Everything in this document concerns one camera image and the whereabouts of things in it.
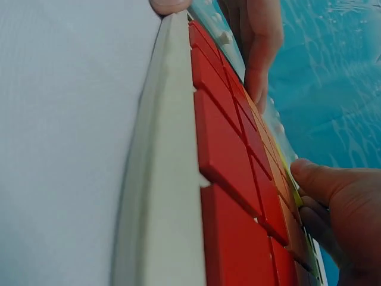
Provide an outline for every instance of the white background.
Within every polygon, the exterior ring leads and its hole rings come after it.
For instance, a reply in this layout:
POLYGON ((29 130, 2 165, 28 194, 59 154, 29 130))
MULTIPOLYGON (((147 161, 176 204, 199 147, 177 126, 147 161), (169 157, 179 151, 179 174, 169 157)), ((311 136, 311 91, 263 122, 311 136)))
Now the white background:
POLYGON ((107 285, 160 19, 143 0, 0 0, 0 284, 107 285))

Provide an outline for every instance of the white plastic piece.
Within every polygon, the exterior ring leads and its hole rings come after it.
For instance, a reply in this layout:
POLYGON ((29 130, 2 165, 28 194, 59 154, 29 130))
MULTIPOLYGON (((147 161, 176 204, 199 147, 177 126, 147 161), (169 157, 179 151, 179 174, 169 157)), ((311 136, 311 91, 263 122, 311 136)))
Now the white plastic piece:
POLYGON ((283 126, 283 124, 278 122, 278 124, 275 126, 275 131, 277 133, 284 133, 285 132, 285 127, 283 126))
POLYGON ((200 177, 186 11, 164 18, 152 65, 127 166, 113 286, 204 286, 200 177), (131 192, 140 195, 140 200, 133 197, 131 201, 131 192), (128 207, 134 204, 138 204, 136 208, 141 213, 136 222, 140 228, 136 240, 128 241, 128 207), (129 255, 139 259, 135 261, 138 268, 132 273, 136 276, 134 281, 129 278, 129 255))
POLYGON ((208 181, 207 178, 205 178, 201 173, 200 173, 200 187, 201 188, 206 188, 207 186, 210 186, 211 182, 208 181))
POLYGON ((218 41, 221 43, 221 45, 229 45, 233 42, 233 36, 231 33, 223 31, 218 37, 218 41))
POLYGON ((222 21, 222 16, 220 13, 215 13, 214 16, 217 18, 218 21, 222 21))

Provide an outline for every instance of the skin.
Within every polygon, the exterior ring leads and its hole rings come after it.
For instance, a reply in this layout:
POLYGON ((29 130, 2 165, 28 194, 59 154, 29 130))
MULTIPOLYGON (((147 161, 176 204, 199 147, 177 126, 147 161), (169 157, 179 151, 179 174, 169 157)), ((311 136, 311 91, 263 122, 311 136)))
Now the skin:
MULTIPOLYGON (((218 0, 218 3, 243 55, 246 90, 263 113, 268 70, 283 43, 279 0, 218 0)), ((153 9, 161 15, 177 13, 190 4, 191 0, 151 0, 153 9)))
POLYGON ((291 172, 302 189, 302 221, 338 264, 338 285, 381 285, 381 170, 300 159, 291 172))

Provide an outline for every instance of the finger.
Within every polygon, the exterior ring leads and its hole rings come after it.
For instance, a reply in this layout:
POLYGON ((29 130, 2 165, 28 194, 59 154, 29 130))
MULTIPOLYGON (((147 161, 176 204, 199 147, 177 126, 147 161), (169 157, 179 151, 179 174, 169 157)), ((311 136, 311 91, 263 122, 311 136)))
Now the finger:
POLYGON ((302 207, 300 216, 308 233, 327 251, 337 266, 339 268, 346 266, 348 258, 339 247, 332 229, 321 217, 309 207, 302 207))
POLYGON ((303 196, 302 201, 303 201, 303 206, 313 210, 327 226, 329 227, 331 226, 329 211, 327 209, 321 206, 321 204, 318 203, 316 200, 308 196, 303 196))
POLYGON ((249 93, 250 98, 253 100, 255 105, 258 105, 262 97, 262 73, 259 70, 253 70, 246 67, 245 73, 245 87, 249 93))
POLYGON ((307 193, 306 193, 305 191, 303 191, 302 188, 299 188, 298 192, 299 192, 299 195, 300 195, 301 197, 307 195, 307 193))
POLYGON ((326 206, 334 194, 358 179, 358 172, 319 166, 306 159, 293 162, 291 173, 309 196, 326 206))
POLYGON ((264 91, 262 92, 261 98, 257 103, 257 108, 260 114, 264 114, 266 110, 266 104, 267 104, 266 98, 267 98, 267 92, 264 91))
POLYGON ((243 1, 239 7, 239 30, 241 32, 242 56, 245 65, 247 65, 251 45, 254 40, 254 33, 250 26, 246 1, 243 1))
POLYGON ((151 6, 159 15, 169 15, 187 9, 192 0, 150 0, 151 6))

